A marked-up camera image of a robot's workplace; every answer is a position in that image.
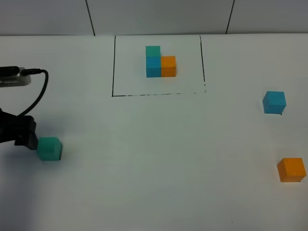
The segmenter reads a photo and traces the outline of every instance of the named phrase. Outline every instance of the blue cube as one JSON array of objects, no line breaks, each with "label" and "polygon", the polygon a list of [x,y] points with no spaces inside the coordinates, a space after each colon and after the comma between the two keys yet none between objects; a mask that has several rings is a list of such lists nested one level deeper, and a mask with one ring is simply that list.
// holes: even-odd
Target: blue cube
[{"label": "blue cube", "polygon": [[282,91],[268,91],[263,99],[264,113],[282,114],[287,103]]},{"label": "blue cube", "polygon": [[146,57],[146,77],[161,77],[162,66],[161,58],[159,57]]}]

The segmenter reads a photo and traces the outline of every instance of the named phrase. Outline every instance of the black line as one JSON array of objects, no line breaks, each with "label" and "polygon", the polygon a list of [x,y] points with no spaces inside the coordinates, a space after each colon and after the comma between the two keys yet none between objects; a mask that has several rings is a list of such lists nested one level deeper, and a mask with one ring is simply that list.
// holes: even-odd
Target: black line
[{"label": "black line", "polygon": [[188,95],[188,94],[197,94],[194,93],[165,93],[165,94],[142,94],[142,95],[113,95],[112,97],[128,97],[128,96],[153,96],[153,95]]},{"label": "black line", "polygon": [[93,22],[92,22],[90,10],[89,10],[88,0],[86,0],[86,5],[87,5],[87,9],[88,9],[88,14],[89,14],[89,17],[90,17],[90,22],[91,22],[91,26],[92,26],[92,30],[93,30],[93,35],[95,36],[95,31],[94,31],[94,26],[93,26]]},{"label": "black line", "polygon": [[112,77],[112,96],[114,96],[114,84],[115,84],[115,64],[116,64],[116,48],[114,48],[114,73],[113,73],[113,77]]},{"label": "black line", "polygon": [[203,81],[204,81],[204,83],[205,83],[201,35],[200,35],[200,48],[201,48],[201,59],[202,59],[202,69],[203,69]]},{"label": "black line", "polygon": [[232,8],[231,8],[231,12],[230,12],[230,17],[229,17],[229,21],[228,21],[228,25],[227,25],[226,34],[228,33],[229,24],[230,24],[230,20],[231,20],[232,12],[233,12],[234,2],[235,2],[235,0],[233,0],[233,4],[232,4]]}]

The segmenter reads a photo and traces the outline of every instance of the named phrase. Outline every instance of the black cable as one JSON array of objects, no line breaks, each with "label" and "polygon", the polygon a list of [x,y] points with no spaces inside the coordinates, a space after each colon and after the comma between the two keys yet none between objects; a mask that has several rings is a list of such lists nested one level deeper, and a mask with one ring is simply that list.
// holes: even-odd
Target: black cable
[{"label": "black cable", "polygon": [[48,79],[49,79],[49,74],[46,70],[41,70],[41,69],[25,69],[22,70],[20,72],[21,75],[23,76],[27,76],[27,75],[35,75],[35,74],[40,74],[40,73],[44,73],[45,74],[45,82],[42,88],[42,91],[40,92],[39,96],[37,97],[37,99],[33,102],[33,104],[31,104],[31,106],[29,106],[27,109],[25,109],[22,113],[20,113],[18,116],[25,116],[26,114],[28,114],[41,100],[41,98],[43,97],[45,90],[47,88],[47,84],[48,84]]}]

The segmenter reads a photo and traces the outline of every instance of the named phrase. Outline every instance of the white wall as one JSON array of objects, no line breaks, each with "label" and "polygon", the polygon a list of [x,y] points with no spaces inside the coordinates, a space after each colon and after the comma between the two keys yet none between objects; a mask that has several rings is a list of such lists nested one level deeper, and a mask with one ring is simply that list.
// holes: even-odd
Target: white wall
[{"label": "white wall", "polygon": [[224,34],[233,0],[88,0],[95,33]]},{"label": "white wall", "polygon": [[0,35],[92,35],[85,0],[1,0]]},{"label": "white wall", "polygon": [[228,34],[307,33],[307,0],[235,0]]}]

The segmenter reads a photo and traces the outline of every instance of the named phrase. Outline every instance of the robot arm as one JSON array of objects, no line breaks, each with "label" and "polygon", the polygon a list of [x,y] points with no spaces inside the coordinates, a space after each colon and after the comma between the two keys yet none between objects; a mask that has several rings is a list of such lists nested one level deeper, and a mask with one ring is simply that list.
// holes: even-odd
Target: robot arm
[{"label": "robot arm", "polygon": [[45,83],[34,103],[19,115],[11,115],[0,109],[0,143],[15,141],[16,146],[25,146],[31,150],[38,147],[35,135],[36,122],[26,115],[40,101],[48,84],[48,72],[40,69],[24,69],[17,66],[0,67],[0,87],[25,86],[31,83],[30,75],[45,73]]}]

